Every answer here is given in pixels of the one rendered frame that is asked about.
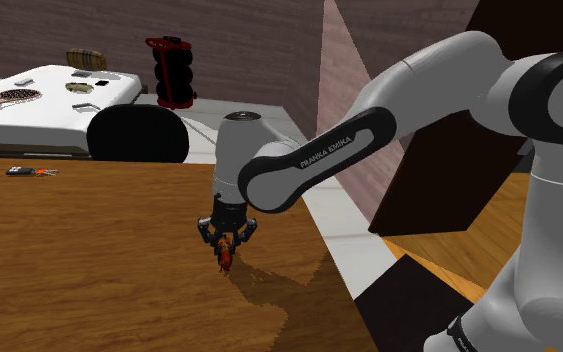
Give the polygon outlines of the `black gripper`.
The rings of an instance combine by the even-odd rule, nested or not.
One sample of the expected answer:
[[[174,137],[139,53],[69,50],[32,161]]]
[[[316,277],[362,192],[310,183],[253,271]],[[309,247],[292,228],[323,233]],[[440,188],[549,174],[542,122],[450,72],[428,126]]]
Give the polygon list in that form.
[[[218,240],[219,235],[217,232],[210,232],[210,224],[220,233],[233,232],[232,252],[235,253],[236,249],[243,243],[246,243],[257,229],[257,221],[255,218],[247,220],[247,203],[225,203],[221,200],[221,194],[214,195],[213,210],[210,217],[199,218],[197,220],[197,228],[201,234],[202,240],[209,244],[214,251],[218,254]]]

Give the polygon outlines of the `red and orange figure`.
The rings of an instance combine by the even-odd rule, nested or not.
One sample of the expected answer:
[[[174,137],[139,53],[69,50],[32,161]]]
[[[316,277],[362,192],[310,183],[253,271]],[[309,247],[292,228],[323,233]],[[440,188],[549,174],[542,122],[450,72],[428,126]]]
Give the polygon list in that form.
[[[219,271],[224,275],[228,275],[233,263],[233,255],[235,254],[235,246],[232,241],[223,234],[216,247],[217,262]]]

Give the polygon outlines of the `black office chair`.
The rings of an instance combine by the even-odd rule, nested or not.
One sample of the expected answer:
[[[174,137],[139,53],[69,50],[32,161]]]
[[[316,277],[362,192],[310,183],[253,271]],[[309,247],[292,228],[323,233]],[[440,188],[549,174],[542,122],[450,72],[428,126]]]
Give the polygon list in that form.
[[[183,163],[190,143],[186,125],[172,111],[149,104],[120,104],[98,112],[86,139],[97,161]]]

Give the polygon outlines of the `black and red rack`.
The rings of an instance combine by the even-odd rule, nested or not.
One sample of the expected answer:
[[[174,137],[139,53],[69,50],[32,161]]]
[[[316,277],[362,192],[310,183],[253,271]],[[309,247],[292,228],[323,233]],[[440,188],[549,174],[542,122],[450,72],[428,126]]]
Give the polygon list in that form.
[[[171,110],[188,109],[198,97],[192,88],[192,45],[174,36],[146,38],[156,61],[157,103]]]

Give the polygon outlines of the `white bed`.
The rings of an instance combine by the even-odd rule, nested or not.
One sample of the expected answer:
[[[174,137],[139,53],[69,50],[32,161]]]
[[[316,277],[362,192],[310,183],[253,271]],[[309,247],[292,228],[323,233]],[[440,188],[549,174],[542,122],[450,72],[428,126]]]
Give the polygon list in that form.
[[[0,155],[86,158],[86,131],[95,115],[131,104],[143,91],[137,75],[107,70],[100,52],[74,48],[66,59],[0,79]]]

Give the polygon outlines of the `black key fob with keys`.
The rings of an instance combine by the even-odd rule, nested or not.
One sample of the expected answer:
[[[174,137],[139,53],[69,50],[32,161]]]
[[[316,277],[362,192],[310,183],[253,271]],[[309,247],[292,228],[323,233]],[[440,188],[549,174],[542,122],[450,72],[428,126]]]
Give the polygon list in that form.
[[[43,177],[43,176],[57,176],[58,171],[52,169],[35,169],[15,166],[9,168],[5,172],[6,176],[23,176],[23,177]]]

